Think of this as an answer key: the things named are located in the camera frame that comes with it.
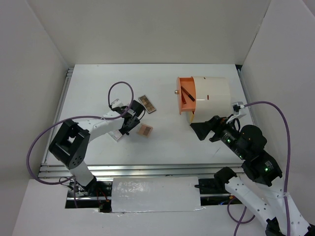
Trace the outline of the white foil-taped cover panel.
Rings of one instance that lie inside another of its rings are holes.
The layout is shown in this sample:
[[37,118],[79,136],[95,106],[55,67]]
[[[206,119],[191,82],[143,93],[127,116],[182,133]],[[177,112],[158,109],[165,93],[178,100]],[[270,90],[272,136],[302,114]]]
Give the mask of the white foil-taped cover panel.
[[115,178],[114,213],[184,212],[201,210],[197,177]]

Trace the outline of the orange top drawer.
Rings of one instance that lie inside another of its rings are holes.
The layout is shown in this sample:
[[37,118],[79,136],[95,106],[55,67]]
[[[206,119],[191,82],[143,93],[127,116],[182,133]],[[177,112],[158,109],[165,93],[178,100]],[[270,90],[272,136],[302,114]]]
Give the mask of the orange top drawer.
[[[193,77],[178,77],[176,82],[176,95],[178,97],[178,108],[179,114],[182,112],[190,112],[195,111],[196,108],[196,89],[195,89],[195,82]],[[194,98],[195,101],[191,101],[190,98],[184,93],[184,97],[186,99],[186,104],[182,103],[181,93],[181,86],[183,86]]]

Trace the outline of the dark red lip tube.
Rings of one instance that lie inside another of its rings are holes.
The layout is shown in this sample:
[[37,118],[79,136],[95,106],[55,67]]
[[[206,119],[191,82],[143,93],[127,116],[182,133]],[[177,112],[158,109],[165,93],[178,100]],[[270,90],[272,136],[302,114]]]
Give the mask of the dark red lip tube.
[[191,101],[195,101],[195,98],[183,86],[181,86],[181,90],[190,98]]

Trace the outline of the orange drawer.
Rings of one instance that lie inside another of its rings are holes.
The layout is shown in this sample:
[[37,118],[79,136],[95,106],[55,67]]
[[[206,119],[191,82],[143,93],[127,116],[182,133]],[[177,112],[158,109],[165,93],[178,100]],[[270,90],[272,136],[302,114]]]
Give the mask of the orange drawer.
[[190,111],[187,113],[187,119],[188,119],[188,123],[191,124],[194,120],[195,117],[195,112],[194,111]]
[[[195,89],[195,82],[193,77],[178,77],[176,82],[176,95],[178,97],[178,108],[179,114],[182,112],[190,112],[195,111],[196,108],[196,89]],[[190,98],[184,93],[184,97],[186,99],[186,104],[182,103],[181,93],[181,86],[183,86],[194,98],[195,101],[191,101]]]

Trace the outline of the cream cylindrical drawer organizer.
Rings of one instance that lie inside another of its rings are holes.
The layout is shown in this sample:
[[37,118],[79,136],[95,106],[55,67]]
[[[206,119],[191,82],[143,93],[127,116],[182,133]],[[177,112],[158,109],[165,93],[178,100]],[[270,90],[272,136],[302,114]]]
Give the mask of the cream cylindrical drawer organizer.
[[196,89],[195,117],[192,123],[205,122],[213,116],[232,113],[229,81],[224,77],[194,77]]

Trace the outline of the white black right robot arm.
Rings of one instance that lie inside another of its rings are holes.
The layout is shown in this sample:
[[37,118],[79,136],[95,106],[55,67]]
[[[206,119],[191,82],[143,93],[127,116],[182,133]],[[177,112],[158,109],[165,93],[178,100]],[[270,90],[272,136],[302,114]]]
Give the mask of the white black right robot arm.
[[210,142],[223,142],[243,160],[244,173],[263,191],[264,200],[229,167],[215,173],[214,187],[219,192],[229,192],[246,206],[265,228],[266,235],[315,234],[314,225],[304,219],[291,196],[285,192],[283,173],[276,160],[265,151],[267,140],[257,126],[245,125],[238,131],[226,117],[219,116],[206,122],[191,123],[190,126],[201,141],[213,132]]

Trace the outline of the square four-shade eyeshadow palette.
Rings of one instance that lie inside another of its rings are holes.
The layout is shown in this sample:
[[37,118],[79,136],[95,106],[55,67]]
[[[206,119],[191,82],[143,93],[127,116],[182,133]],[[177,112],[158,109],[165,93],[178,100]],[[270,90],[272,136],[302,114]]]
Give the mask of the square four-shade eyeshadow palette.
[[144,137],[149,137],[150,134],[151,134],[151,132],[152,132],[152,130],[153,130],[153,127],[152,127],[152,126],[149,126],[149,125],[147,125],[147,124],[141,123],[141,124],[140,124],[140,128],[139,128],[139,130],[137,131],[137,134],[142,135],[142,136],[144,136]]

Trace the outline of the clear pink nails box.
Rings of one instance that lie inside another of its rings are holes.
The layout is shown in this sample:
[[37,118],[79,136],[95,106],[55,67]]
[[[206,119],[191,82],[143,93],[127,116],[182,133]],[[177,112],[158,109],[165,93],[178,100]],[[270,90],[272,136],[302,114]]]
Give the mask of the clear pink nails box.
[[121,134],[119,130],[110,131],[108,132],[108,135],[116,142],[118,142],[123,137],[123,135]]

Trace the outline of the brown multi-shade eyeshadow palette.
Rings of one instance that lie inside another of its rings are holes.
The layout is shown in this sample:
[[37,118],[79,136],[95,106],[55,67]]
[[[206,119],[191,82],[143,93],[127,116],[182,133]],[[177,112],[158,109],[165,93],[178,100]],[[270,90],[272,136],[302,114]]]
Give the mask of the brown multi-shade eyeshadow palette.
[[149,98],[146,95],[138,97],[138,100],[144,106],[148,114],[151,114],[156,111],[155,106],[152,104],[152,102],[149,100]]

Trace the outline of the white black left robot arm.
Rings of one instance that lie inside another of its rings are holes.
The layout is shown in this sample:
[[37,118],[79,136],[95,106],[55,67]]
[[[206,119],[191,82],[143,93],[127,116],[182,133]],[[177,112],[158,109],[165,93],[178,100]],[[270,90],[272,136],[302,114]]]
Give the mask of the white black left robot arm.
[[132,101],[129,110],[119,100],[113,105],[114,108],[105,114],[109,120],[97,118],[80,122],[66,120],[49,146],[49,151],[54,157],[75,177],[80,192],[85,196],[96,196],[98,190],[104,187],[96,180],[84,161],[88,144],[112,131],[117,131],[121,135],[128,134],[140,123],[139,117],[145,110],[145,107],[135,100]]

